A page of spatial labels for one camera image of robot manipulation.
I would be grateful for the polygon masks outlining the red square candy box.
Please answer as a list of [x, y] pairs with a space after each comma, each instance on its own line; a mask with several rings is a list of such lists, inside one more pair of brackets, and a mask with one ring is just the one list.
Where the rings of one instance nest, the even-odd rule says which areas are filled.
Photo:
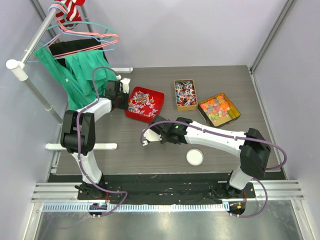
[[124, 111], [127, 118], [150, 124], [159, 115], [165, 101], [165, 94], [136, 86], [128, 99], [128, 109]]

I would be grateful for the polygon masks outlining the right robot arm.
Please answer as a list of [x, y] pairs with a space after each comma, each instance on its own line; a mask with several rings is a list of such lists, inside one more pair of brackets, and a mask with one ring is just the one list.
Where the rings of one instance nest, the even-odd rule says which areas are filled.
[[243, 193], [252, 179], [265, 176], [271, 147], [255, 128], [247, 131], [228, 131], [205, 126], [189, 118], [179, 117], [169, 122], [156, 116], [143, 134], [144, 143], [202, 145], [232, 154], [240, 159], [239, 166], [231, 172], [226, 193], [233, 198]]

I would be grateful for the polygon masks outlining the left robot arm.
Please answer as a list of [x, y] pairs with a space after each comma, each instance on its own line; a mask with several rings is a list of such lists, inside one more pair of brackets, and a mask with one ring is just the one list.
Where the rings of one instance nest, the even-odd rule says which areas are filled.
[[63, 116], [60, 144], [77, 161], [82, 182], [91, 185], [89, 194], [97, 200], [106, 195], [107, 188], [102, 183], [103, 173], [94, 155], [96, 121], [115, 109], [128, 108], [130, 83], [129, 78], [109, 81], [92, 103], [76, 110], [67, 110]]

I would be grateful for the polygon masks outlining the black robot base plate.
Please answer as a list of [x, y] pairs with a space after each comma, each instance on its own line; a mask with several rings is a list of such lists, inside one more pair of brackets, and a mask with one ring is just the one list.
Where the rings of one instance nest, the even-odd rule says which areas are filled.
[[129, 194], [150, 194], [152, 190], [164, 193], [192, 193], [225, 183], [230, 173], [154, 173], [154, 174], [106, 174], [104, 181], [108, 189], [122, 188]]

